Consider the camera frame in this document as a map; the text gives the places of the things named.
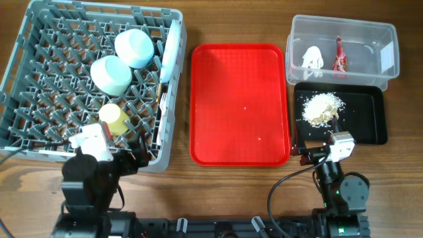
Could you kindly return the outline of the rice and food scraps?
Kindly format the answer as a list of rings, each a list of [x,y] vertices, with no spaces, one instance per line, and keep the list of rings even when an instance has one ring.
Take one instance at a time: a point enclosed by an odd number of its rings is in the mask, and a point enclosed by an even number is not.
[[[329,122],[345,109],[346,103],[334,93],[320,93],[306,99],[302,104],[302,119],[314,128],[329,127]]]

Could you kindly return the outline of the yellow cup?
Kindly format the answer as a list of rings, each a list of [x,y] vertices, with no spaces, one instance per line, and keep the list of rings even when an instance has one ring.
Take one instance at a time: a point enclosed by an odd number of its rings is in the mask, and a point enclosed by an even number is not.
[[[130,118],[117,104],[105,104],[99,110],[98,116],[100,121],[106,122],[112,136],[121,136],[129,130],[125,121]]]

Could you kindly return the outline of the white plastic fork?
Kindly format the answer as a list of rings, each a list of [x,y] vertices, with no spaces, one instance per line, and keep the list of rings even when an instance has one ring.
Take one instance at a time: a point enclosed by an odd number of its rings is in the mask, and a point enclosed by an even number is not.
[[[159,122],[159,128],[158,128],[158,132],[157,132],[157,145],[158,146],[162,146],[162,138],[163,138],[163,126],[165,124],[165,113],[167,111],[167,93],[163,93],[159,106],[160,106],[160,110],[161,110],[161,117],[160,117],[160,122]]]

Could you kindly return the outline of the red snack wrapper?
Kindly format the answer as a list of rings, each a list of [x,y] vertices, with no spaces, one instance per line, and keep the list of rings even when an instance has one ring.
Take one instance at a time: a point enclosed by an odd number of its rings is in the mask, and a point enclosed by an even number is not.
[[[344,51],[344,48],[342,47],[342,40],[338,36],[336,39],[336,56],[334,59],[334,63],[332,66],[332,69],[334,71],[347,71],[347,61],[348,57],[346,55],[346,52]]]

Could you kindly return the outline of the wooden chopstick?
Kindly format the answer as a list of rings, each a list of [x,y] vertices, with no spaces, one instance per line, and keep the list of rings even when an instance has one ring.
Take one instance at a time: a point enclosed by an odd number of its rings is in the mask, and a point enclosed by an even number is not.
[[[162,84],[162,83],[159,83],[159,84],[158,84],[158,86],[157,86],[157,97],[156,97],[156,102],[159,102],[159,101],[160,101],[160,99],[161,99],[161,95],[162,95],[162,87],[163,87],[163,84]]]

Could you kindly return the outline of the white tissue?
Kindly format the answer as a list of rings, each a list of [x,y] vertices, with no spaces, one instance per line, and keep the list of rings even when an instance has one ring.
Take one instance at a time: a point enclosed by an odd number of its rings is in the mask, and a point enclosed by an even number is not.
[[[308,48],[302,58],[303,63],[301,66],[304,68],[321,69],[324,65],[321,51],[316,46]]]

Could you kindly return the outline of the green bowl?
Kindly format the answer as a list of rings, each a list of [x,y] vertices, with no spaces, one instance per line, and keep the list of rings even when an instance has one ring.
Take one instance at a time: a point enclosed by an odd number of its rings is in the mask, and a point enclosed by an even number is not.
[[[104,93],[121,96],[132,81],[131,68],[118,56],[105,56],[93,62],[91,79]]]

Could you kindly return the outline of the light blue plate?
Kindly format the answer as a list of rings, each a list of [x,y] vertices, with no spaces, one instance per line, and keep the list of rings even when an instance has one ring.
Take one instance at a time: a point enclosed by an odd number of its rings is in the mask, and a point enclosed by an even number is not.
[[[180,44],[181,25],[178,20],[172,20],[168,31],[165,51],[161,64],[160,83],[168,83],[173,75]]]

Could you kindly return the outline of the light blue bowl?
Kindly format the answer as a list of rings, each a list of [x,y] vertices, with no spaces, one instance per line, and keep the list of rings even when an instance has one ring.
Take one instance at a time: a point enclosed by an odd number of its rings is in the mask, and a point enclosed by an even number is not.
[[[117,56],[134,69],[145,67],[155,53],[152,40],[139,29],[119,33],[115,38],[114,46]]]

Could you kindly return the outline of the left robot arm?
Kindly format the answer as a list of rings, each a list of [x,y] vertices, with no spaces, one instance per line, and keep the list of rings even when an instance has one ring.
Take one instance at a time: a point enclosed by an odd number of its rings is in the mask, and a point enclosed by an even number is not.
[[[120,178],[134,175],[149,164],[143,132],[132,137],[128,145],[129,151],[114,153],[111,161],[97,161],[78,148],[76,155],[64,163],[61,189],[65,201],[52,237],[148,236],[136,213],[110,207],[115,193],[124,199]]]

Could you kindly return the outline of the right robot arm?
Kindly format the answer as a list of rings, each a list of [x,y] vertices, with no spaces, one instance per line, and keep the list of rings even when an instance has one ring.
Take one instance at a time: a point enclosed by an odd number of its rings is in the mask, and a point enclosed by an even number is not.
[[[299,229],[300,237],[370,237],[366,211],[369,180],[360,173],[344,173],[341,160],[351,156],[355,146],[352,135],[342,130],[332,117],[333,133],[320,147],[307,148],[299,126],[295,128],[292,155],[299,155],[300,165],[311,165],[313,182],[322,196],[324,207],[315,208],[307,227]]]

